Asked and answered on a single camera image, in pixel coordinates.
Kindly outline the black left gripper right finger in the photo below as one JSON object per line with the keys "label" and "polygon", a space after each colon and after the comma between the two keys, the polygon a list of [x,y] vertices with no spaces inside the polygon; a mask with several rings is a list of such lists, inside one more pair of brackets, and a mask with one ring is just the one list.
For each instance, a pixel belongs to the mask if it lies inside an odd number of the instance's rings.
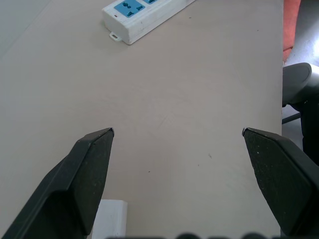
{"label": "black left gripper right finger", "polygon": [[291,140],[243,129],[257,184],[288,237],[319,237],[319,166]]}

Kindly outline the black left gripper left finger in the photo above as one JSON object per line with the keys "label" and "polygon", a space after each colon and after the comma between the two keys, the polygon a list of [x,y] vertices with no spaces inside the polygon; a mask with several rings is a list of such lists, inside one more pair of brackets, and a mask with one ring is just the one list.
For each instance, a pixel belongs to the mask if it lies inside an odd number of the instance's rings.
{"label": "black left gripper left finger", "polygon": [[104,192],[113,138],[106,128],[77,140],[1,239],[86,239]]}

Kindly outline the white power strip blue sockets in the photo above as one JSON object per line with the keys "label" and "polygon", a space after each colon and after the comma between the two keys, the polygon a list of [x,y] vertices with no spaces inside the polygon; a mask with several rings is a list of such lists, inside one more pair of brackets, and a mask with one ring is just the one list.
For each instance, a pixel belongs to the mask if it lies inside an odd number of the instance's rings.
{"label": "white power strip blue sockets", "polygon": [[115,0],[102,9],[102,15],[110,37],[131,45],[194,1]]}

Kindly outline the white rectangular block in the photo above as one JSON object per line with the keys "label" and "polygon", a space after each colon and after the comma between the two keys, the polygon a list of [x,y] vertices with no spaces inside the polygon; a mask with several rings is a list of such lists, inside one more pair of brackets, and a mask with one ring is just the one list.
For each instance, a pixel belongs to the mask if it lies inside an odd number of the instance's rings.
{"label": "white rectangular block", "polygon": [[126,236],[128,203],[101,200],[92,230],[92,239],[114,239]]}

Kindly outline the silver robot body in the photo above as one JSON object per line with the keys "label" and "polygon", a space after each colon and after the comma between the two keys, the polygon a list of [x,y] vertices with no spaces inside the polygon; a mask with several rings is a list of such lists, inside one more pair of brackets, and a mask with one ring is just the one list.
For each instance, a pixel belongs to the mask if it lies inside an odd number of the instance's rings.
{"label": "silver robot body", "polygon": [[283,68],[282,105],[299,112],[304,153],[319,166],[319,67],[297,63]]}

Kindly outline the orange-red floor mat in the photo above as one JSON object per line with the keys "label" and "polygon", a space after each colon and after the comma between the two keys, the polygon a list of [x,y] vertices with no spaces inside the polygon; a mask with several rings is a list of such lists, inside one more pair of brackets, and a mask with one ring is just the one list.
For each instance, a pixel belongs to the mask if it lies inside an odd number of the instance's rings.
{"label": "orange-red floor mat", "polygon": [[295,44],[296,25],[301,0],[284,0],[283,61],[286,62]]}

